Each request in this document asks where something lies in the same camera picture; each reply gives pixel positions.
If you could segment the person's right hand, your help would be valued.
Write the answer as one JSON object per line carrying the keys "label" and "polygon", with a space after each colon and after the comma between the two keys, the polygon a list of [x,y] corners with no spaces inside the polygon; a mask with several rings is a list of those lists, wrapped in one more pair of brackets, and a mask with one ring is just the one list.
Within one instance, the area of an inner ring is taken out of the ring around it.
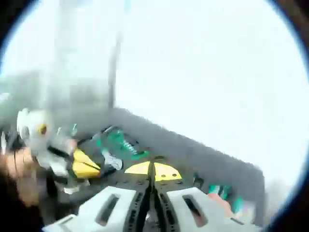
{"label": "person's right hand", "polygon": [[232,212],[231,205],[226,200],[223,200],[218,194],[209,193],[208,197],[213,201],[215,201],[218,205],[220,205],[224,209],[225,215],[227,217],[229,218],[235,217],[235,214]]}

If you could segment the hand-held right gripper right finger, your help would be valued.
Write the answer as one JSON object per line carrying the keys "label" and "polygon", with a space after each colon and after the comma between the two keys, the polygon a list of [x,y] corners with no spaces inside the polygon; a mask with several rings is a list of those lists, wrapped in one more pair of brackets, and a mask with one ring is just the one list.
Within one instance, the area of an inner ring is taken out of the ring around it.
{"label": "hand-held right gripper right finger", "polygon": [[197,187],[188,185],[174,167],[154,162],[154,187],[171,232],[259,232],[229,216],[224,207]]}

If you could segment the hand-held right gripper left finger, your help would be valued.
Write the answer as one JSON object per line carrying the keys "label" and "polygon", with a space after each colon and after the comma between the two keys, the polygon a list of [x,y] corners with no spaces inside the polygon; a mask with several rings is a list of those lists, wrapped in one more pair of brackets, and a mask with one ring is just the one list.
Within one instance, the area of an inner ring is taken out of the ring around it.
{"label": "hand-held right gripper left finger", "polygon": [[45,226],[44,232],[141,232],[149,209],[151,163],[127,168],[113,186],[106,186],[70,214]]}

